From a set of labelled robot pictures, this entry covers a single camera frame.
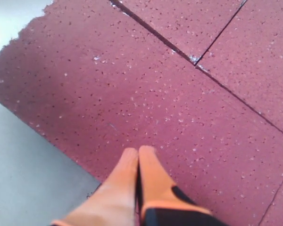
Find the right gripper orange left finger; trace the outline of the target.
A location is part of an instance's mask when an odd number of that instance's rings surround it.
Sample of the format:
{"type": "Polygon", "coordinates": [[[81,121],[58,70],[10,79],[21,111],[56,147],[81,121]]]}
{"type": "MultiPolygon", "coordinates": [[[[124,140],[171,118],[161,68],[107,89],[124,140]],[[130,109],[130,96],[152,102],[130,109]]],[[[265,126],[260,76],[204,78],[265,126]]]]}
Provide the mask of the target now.
{"type": "Polygon", "coordinates": [[[138,151],[126,148],[108,178],[88,200],[53,226],[133,226],[138,151]]]}

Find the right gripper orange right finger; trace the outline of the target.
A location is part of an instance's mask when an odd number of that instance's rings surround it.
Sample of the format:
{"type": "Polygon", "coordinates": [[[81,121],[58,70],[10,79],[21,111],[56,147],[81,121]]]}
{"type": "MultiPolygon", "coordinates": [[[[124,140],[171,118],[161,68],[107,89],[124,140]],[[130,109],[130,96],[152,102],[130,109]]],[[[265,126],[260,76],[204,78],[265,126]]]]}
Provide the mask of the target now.
{"type": "Polygon", "coordinates": [[[210,210],[191,200],[168,175],[155,148],[139,148],[139,193],[141,226],[223,226],[210,210]]]}

